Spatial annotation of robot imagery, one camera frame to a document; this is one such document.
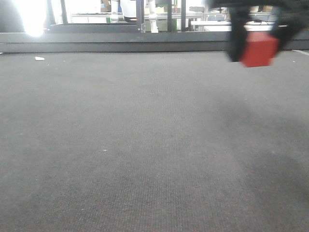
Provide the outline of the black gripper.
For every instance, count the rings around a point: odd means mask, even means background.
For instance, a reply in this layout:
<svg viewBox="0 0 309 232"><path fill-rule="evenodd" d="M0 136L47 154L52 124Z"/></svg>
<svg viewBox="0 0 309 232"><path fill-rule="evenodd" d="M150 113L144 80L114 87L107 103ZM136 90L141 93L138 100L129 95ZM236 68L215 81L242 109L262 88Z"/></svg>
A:
<svg viewBox="0 0 309 232"><path fill-rule="evenodd" d="M210 0L209 7L229 7L231 32L227 54L232 62L240 61L246 46L248 32L244 25L250 20L252 6L273 6L272 13L276 20L270 36L278 40L275 58L283 48L301 31L309 28L308 0Z"/></svg>

